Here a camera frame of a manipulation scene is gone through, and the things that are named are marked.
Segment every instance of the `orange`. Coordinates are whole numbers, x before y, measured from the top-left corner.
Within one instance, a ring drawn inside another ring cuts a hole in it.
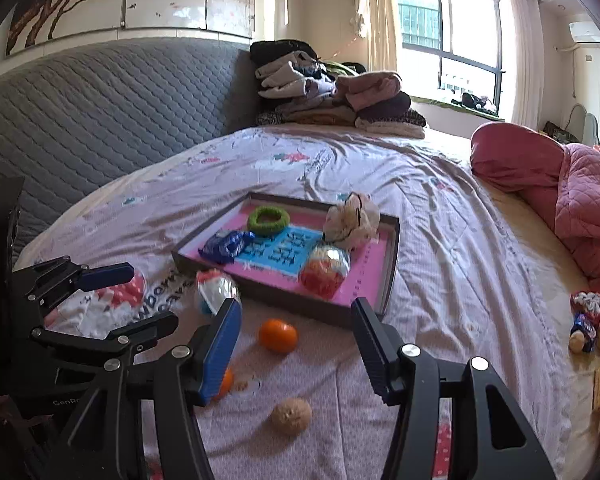
[[[258,332],[258,342],[273,352],[288,354],[298,344],[298,330],[281,319],[267,319]]]
[[[231,368],[227,367],[226,370],[224,371],[224,377],[222,378],[222,384],[220,384],[220,391],[214,397],[214,399],[218,400],[218,399],[221,399],[222,397],[224,397],[227,393],[229,393],[229,390],[231,389],[231,387],[233,385],[234,385],[234,372],[231,370]]]

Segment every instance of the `wooden tray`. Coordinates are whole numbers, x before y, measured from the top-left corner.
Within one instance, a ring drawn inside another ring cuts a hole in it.
[[[224,266],[205,260],[198,249],[220,230],[244,229],[249,214],[258,206],[284,208],[289,227],[272,239],[258,238],[234,263]],[[331,300],[306,290],[297,275],[306,256],[322,236],[327,211],[333,204],[250,192],[217,213],[181,240],[171,251],[178,270],[195,275],[218,268],[231,275],[247,298],[294,314],[350,328],[350,305],[366,297],[380,318],[384,316],[394,282],[400,222],[381,215],[378,238],[353,251],[351,270]]]

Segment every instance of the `clear plastic bag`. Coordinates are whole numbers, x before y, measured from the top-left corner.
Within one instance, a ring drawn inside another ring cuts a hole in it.
[[[331,299],[351,269],[349,254],[331,245],[317,246],[298,274],[308,290]]]
[[[240,303],[240,294],[234,279],[220,270],[199,270],[196,273],[196,282],[196,306],[205,314],[215,316],[227,298]]]
[[[329,209],[324,221],[324,241],[350,251],[376,236],[380,210],[364,193],[351,193],[344,204]]]

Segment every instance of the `air conditioner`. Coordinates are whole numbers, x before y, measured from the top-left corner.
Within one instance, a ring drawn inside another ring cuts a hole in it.
[[[570,23],[569,30],[576,43],[600,43],[600,31],[593,22]]]

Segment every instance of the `blue gripper pad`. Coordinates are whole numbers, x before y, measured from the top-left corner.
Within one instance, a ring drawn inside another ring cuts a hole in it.
[[[107,267],[98,267],[96,269],[84,270],[77,283],[80,290],[88,292],[99,288],[119,285],[120,283],[130,282],[136,271],[128,264],[115,264]]]
[[[357,298],[351,304],[351,324],[371,386],[387,402],[393,393],[393,371],[400,366],[397,347],[365,298]]]
[[[235,300],[224,300],[218,314],[206,331],[196,352],[196,368],[201,369],[200,402],[206,406],[220,391],[222,378],[238,341],[242,324],[242,307]]]

